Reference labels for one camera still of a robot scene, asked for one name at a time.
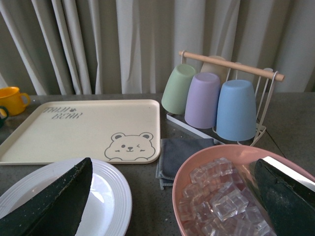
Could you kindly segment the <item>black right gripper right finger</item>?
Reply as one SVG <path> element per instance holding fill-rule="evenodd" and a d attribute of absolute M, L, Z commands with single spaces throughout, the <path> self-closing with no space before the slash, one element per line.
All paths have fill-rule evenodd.
<path fill-rule="evenodd" d="M 254 176 L 263 206 L 278 236 L 315 234 L 315 192 L 263 159 Z"/>

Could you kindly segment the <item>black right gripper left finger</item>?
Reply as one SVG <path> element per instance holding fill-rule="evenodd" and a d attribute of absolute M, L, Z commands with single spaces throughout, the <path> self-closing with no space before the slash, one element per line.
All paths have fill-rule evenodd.
<path fill-rule="evenodd" d="M 74 236 L 90 193 L 91 159 L 85 158 L 0 220 L 2 236 Z"/>

